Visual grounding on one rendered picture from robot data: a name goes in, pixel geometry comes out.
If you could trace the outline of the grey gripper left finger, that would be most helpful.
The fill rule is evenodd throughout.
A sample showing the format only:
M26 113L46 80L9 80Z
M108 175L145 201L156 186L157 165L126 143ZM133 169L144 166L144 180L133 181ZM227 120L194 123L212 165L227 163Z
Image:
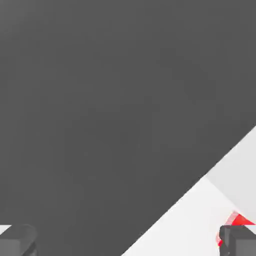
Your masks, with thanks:
M0 224L0 256L38 256L36 239L29 224Z

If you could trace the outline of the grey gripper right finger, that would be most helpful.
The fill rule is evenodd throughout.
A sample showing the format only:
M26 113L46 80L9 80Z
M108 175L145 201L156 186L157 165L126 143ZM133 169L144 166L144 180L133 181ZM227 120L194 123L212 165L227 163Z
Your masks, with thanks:
M223 225L220 256L256 256L256 225Z

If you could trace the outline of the small red cube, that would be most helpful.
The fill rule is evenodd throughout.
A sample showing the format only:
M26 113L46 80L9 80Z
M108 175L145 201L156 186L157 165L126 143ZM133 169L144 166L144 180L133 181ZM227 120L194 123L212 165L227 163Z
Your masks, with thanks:
M237 211L233 211L229 217L227 218L226 222L223 224L224 226L245 226L251 225L255 226L256 224L245 218L243 215L238 213ZM220 238L220 232L218 231L216 235L216 243L220 248L223 244L222 239Z

